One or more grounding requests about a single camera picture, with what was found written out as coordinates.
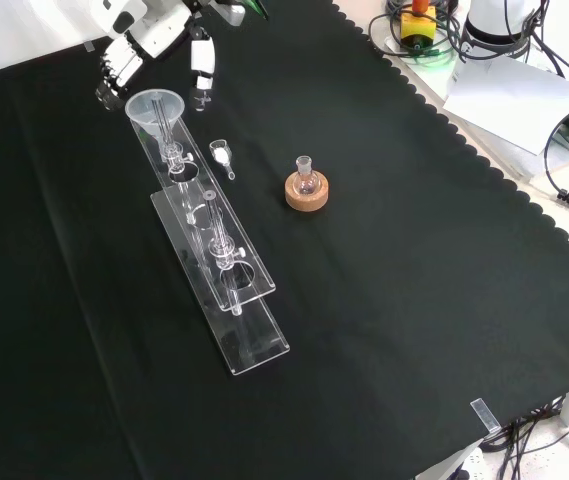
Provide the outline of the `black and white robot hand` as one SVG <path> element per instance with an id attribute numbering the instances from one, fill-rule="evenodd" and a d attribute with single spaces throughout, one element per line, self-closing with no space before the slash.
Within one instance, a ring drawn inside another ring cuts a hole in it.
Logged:
<path id="1" fill-rule="evenodd" d="M 200 1 L 92 1 L 89 11 L 112 42 L 100 58 L 101 80 L 95 95 L 114 111 L 131 95 L 133 83 L 152 61 L 167 58 L 188 43 L 197 111 L 211 100 L 215 72 L 213 38 L 197 23 Z"/>

